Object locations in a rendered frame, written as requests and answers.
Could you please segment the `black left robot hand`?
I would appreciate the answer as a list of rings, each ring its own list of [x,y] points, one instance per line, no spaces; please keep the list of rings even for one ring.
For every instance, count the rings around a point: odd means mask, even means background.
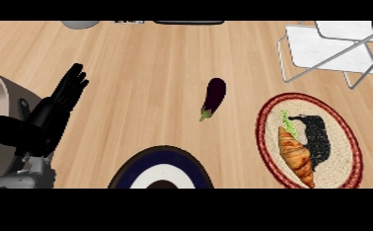
[[[57,150],[70,113],[88,84],[83,65],[76,63],[54,94],[42,99],[27,119],[0,115],[0,144],[15,147],[18,155],[48,157]]]

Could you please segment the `dark cupcake with green wrapper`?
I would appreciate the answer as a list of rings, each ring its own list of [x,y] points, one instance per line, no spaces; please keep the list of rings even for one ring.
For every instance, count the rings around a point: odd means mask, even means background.
[[[284,128],[298,139],[298,133],[294,121],[298,120],[306,125],[307,144],[304,147],[312,151],[312,164],[313,169],[329,158],[331,143],[326,134],[326,127],[324,119],[319,115],[297,115],[288,116],[284,113]]]

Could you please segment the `oval woven placemat red rim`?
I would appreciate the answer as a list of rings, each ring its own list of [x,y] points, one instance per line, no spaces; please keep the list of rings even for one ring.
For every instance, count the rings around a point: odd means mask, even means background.
[[[363,156],[353,130],[335,109],[318,98],[301,93],[285,93],[263,105],[257,116],[257,145],[266,166],[279,183],[293,189],[309,189],[287,174],[279,152],[279,127],[288,116],[321,116],[331,143],[329,158],[313,170],[315,189],[356,189],[363,178]],[[298,141],[307,144],[306,125],[294,121]]]

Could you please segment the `grey bowl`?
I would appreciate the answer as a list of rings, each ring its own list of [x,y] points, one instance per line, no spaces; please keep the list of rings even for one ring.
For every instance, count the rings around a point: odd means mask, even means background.
[[[98,21],[63,21],[63,24],[73,30],[85,30],[99,24]]]

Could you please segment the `navy and white plate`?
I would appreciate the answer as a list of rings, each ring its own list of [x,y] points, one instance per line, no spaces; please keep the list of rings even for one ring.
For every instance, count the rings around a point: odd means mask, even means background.
[[[111,189],[213,189],[197,158],[179,147],[155,146],[141,151],[120,168]]]

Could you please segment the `purple eggplant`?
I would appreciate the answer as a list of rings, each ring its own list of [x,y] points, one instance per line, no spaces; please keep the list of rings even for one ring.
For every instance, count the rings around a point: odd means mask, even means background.
[[[212,118],[226,96],[226,82],[220,78],[213,78],[207,85],[206,101],[201,108],[201,118]]]

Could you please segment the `black flat appliance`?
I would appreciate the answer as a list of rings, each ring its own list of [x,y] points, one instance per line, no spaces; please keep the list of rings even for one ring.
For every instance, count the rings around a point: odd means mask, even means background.
[[[154,21],[161,25],[222,25],[225,21]]]

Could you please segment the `golden croissant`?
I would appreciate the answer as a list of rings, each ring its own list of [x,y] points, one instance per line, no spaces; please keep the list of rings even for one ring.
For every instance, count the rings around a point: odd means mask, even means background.
[[[279,152],[287,174],[310,189],[315,188],[312,151],[304,147],[287,129],[279,127]]]

